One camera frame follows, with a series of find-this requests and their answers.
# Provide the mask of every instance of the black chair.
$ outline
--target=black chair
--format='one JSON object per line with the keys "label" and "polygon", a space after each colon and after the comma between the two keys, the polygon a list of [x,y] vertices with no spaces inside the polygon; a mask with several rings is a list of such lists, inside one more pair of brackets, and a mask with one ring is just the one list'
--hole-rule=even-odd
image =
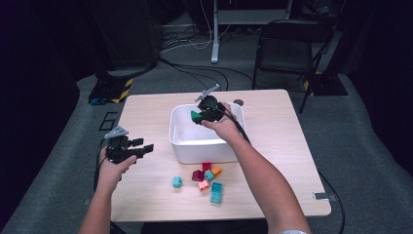
{"label": "black chair", "polygon": [[[307,97],[312,93],[311,80],[333,34],[331,25],[316,20],[281,19],[267,23],[258,41],[252,90],[256,86],[258,69],[300,75],[299,80],[306,78],[309,81],[299,110],[302,113]],[[315,56],[314,44],[319,44]]]}

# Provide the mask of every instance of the gray carpet floor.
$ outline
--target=gray carpet floor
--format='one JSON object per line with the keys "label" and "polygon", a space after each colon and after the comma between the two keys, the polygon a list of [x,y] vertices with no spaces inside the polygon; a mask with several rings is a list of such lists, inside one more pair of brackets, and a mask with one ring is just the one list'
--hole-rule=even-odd
{"label": "gray carpet floor", "polygon": [[[219,63],[215,65],[210,63],[211,44],[204,49],[180,47],[162,52],[161,56],[175,63],[228,67],[251,76],[256,42],[256,34],[227,38],[221,42]],[[321,70],[332,53],[330,50],[324,57]],[[247,77],[228,70],[222,72],[229,81],[228,90],[250,89],[251,81]],[[213,77],[226,89],[220,75],[209,71],[203,74]],[[290,98],[298,112],[304,95],[298,89],[300,83],[293,78],[284,84],[284,77],[266,76],[260,76],[259,86],[291,90]],[[318,169],[342,200],[346,213],[344,233],[413,233],[413,178],[394,161],[374,134],[352,82],[345,75],[339,78],[349,93],[347,96],[309,97],[304,113],[298,118]],[[205,77],[201,81],[160,62],[133,80],[130,95],[201,92],[204,84],[209,87],[215,84]],[[2,233],[77,232],[93,196],[95,153],[107,133],[99,130],[100,124],[107,112],[117,112],[110,118],[118,121],[124,106],[123,103],[88,104],[95,82],[94,76],[78,82],[80,98],[75,111]],[[325,189],[332,192],[327,184]],[[309,218],[314,233],[338,233],[341,209],[338,202],[331,202],[331,206],[330,215]],[[118,224],[127,233],[139,233],[142,225],[139,222]]]}

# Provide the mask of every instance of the white plastic bin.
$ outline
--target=white plastic bin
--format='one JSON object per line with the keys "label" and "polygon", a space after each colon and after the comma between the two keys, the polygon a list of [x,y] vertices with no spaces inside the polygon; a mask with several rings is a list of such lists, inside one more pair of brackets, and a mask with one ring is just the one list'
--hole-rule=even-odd
{"label": "white plastic bin", "polygon": [[[245,130],[243,109],[229,103],[234,115]],[[177,160],[182,164],[229,163],[237,157],[228,143],[213,130],[196,125],[191,119],[191,110],[200,112],[197,104],[176,106],[170,117],[169,141]]]}

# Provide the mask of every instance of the table leg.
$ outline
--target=table leg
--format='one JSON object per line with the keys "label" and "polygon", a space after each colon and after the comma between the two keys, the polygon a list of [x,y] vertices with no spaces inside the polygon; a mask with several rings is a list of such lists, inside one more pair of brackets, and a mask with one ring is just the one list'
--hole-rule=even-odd
{"label": "table leg", "polygon": [[210,62],[218,63],[219,54],[219,38],[218,38],[218,2],[213,0],[213,47],[212,47],[212,57]]}

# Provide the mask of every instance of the teal block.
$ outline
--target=teal block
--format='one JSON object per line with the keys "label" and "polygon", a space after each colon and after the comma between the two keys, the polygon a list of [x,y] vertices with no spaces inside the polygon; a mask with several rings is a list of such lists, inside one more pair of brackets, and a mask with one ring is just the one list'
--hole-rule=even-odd
{"label": "teal block", "polygon": [[222,183],[214,182],[212,184],[212,187],[211,187],[210,191],[221,193],[222,192]]}
{"label": "teal block", "polygon": [[215,179],[215,175],[210,170],[207,170],[205,172],[204,177],[205,177],[206,181],[208,181],[208,182],[211,182]]}
{"label": "teal block", "polygon": [[173,183],[172,186],[174,188],[180,188],[182,186],[182,179],[180,176],[176,175],[173,177]]}
{"label": "teal block", "polygon": [[211,203],[220,204],[221,203],[221,193],[212,192],[210,194]]}

